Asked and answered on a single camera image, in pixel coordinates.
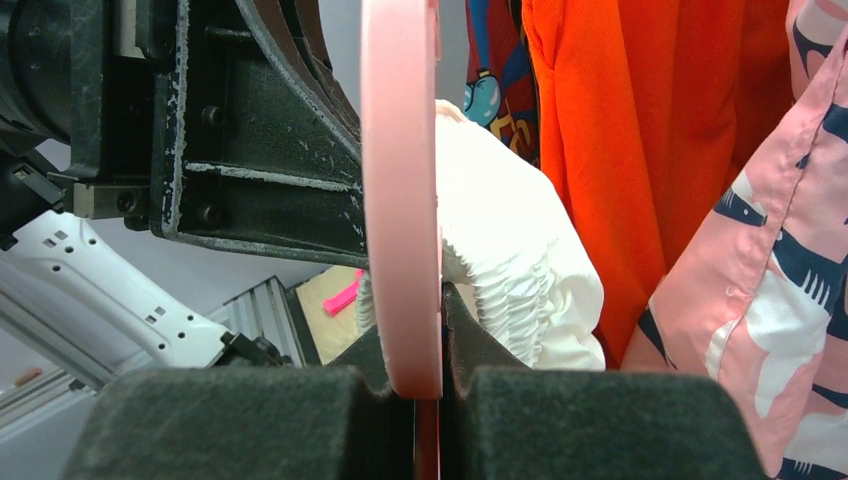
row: black foam block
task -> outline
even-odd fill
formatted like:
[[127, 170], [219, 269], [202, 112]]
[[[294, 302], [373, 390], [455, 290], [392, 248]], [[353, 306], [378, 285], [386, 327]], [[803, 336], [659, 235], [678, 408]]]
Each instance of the black foam block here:
[[460, 416], [463, 478], [763, 480], [711, 380], [479, 368]]
[[411, 475], [411, 402], [351, 367], [144, 371], [101, 395], [67, 480]]

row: shark print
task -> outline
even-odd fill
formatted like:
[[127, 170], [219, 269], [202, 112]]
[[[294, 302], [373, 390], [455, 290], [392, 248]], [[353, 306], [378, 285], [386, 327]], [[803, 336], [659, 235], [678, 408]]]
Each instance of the shark print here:
[[738, 324], [737, 320], [726, 322], [721, 327], [717, 328], [710, 338], [710, 345], [704, 354], [704, 367], [707, 373], [713, 379], [718, 379], [719, 369], [721, 368], [721, 356], [727, 346], [727, 339], [733, 332], [733, 328]]
[[816, 43], [804, 36], [804, 34], [801, 33], [801, 29], [798, 28], [797, 20], [792, 24], [792, 37], [793, 40], [795, 40], [795, 45], [798, 46], [798, 53], [801, 55], [801, 64], [804, 65], [804, 73], [808, 76], [810, 75], [810, 53], [816, 52], [822, 57], [827, 57], [833, 49], [832, 45], [822, 45], [821, 43]]
[[841, 138], [843, 142], [848, 142], [848, 108], [840, 107], [835, 103], [831, 104], [824, 115], [822, 128]]
[[780, 229], [772, 253], [786, 278], [833, 315], [848, 258], [841, 263], [825, 258], [801, 245], [785, 228]]
[[674, 362], [668, 358], [668, 354], [665, 351], [665, 345], [663, 345], [662, 336], [660, 335], [657, 323], [654, 321], [654, 314], [651, 312], [650, 308], [642, 312], [642, 316], [639, 317], [638, 325], [639, 330], [648, 337], [648, 340], [651, 341], [657, 351], [660, 352], [660, 355], [663, 356], [663, 360], [665, 360], [666, 365], [677, 370], [677, 366], [674, 365]]
[[813, 391], [837, 407], [848, 409], [848, 393], [837, 392], [816, 384], [813, 384]]
[[843, 480], [848, 478], [848, 474], [815, 463], [784, 458], [777, 478], [780, 480]]
[[798, 160], [798, 163], [795, 164], [795, 168], [803, 170], [803, 169], [807, 168], [808, 163], [810, 163], [810, 154], [809, 153], [804, 155], [803, 157], [801, 157], [801, 160]]
[[833, 317], [827, 325], [827, 334], [848, 342], [848, 313], [845, 312], [845, 289], [839, 290], [839, 296], [836, 297], [835, 303]]
[[733, 184], [713, 207], [719, 215], [753, 227], [762, 227], [768, 220], [765, 208], [752, 201], [754, 191], [745, 172], [739, 174]]
[[769, 417], [792, 378], [822, 352], [829, 320], [803, 289], [779, 272], [764, 272], [744, 319], [748, 336], [765, 354], [759, 371], [752, 372], [757, 378], [753, 407], [760, 419]]

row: pink object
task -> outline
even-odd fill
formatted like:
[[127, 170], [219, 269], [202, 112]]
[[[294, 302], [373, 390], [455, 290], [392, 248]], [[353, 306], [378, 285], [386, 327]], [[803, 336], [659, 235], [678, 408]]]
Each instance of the pink object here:
[[436, 0], [362, 2], [362, 170], [377, 327], [404, 398], [442, 396]]
[[26, 372], [22, 373], [18, 378], [15, 379], [15, 387], [23, 387], [27, 383], [40, 377], [42, 373], [44, 373], [44, 371], [39, 367], [33, 367], [28, 369]]
[[327, 314], [335, 317], [336, 314], [356, 300], [356, 292], [359, 290], [359, 279], [362, 278], [363, 273], [363, 270], [357, 270], [355, 282], [348, 285], [344, 290], [336, 294], [336, 296], [324, 300], [323, 306]]

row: white garment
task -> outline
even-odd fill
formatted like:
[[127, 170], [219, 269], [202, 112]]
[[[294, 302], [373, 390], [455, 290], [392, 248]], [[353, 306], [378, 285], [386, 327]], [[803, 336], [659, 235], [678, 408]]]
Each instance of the white garment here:
[[[436, 101], [444, 282], [474, 287], [483, 328], [526, 365], [603, 370], [603, 288], [553, 185], [460, 110]], [[357, 325], [374, 325], [370, 277]]]

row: orange fabric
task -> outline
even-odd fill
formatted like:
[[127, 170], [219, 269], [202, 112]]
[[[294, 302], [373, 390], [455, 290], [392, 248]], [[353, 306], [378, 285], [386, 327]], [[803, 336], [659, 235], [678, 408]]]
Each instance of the orange fabric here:
[[541, 168], [604, 284], [623, 357], [660, 278], [789, 109], [788, 0], [524, 0]]

